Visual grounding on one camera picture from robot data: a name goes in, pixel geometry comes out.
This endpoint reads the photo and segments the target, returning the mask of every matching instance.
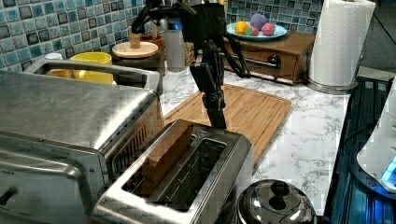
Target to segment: blue mosaic tile backsplash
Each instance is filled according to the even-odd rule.
[[[256,13],[287,30],[315,34],[323,0],[231,0],[227,22],[250,21]]]
[[[255,13],[287,30],[315,33],[322,0],[231,0],[227,22]],[[143,0],[0,0],[0,69],[20,72],[40,57],[110,52],[125,41]]]
[[[143,0],[0,0],[0,69],[21,72],[51,52],[64,59],[125,41]]]

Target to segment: pot lid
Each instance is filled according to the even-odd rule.
[[[280,180],[261,180],[245,189],[238,199],[242,223],[317,223],[315,210],[299,189]]]

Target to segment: wooden cutting board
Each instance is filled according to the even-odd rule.
[[[223,89],[227,130],[243,134],[253,144],[253,166],[256,170],[270,140],[289,114],[291,101],[233,85],[224,85]],[[176,107],[164,119],[165,124],[186,119],[210,126],[200,92]]]

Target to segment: paper towel roll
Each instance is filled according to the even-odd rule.
[[[308,76],[318,84],[352,83],[375,3],[324,0]]]

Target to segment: yellow bowl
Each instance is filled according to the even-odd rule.
[[[106,63],[111,64],[111,55],[104,52],[86,52],[73,56],[71,61],[85,63]],[[113,83],[113,75],[109,73],[101,73],[86,70],[74,70],[75,79],[99,83]]]

